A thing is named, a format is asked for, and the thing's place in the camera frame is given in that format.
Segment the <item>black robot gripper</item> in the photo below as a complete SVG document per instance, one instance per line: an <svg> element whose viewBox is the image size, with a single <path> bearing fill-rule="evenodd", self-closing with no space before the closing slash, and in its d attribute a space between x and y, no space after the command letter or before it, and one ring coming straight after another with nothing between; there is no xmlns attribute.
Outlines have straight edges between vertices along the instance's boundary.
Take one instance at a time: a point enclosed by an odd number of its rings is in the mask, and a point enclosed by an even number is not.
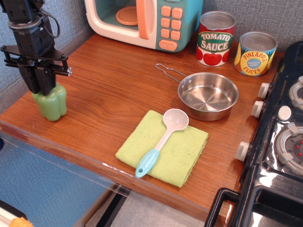
<svg viewBox="0 0 303 227"><path fill-rule="evenodd" d="M52 32L49 21L51 14L42 9L44 0L2 0L2 12L8 16L8 26L12 30L16 45L4 45L5 64L18 69L33 93L46 96L56 86L56 75L70 76L71 67L67 64L68 56L56 50L54 40L60 36L60 26L57 34Z"/></svg>

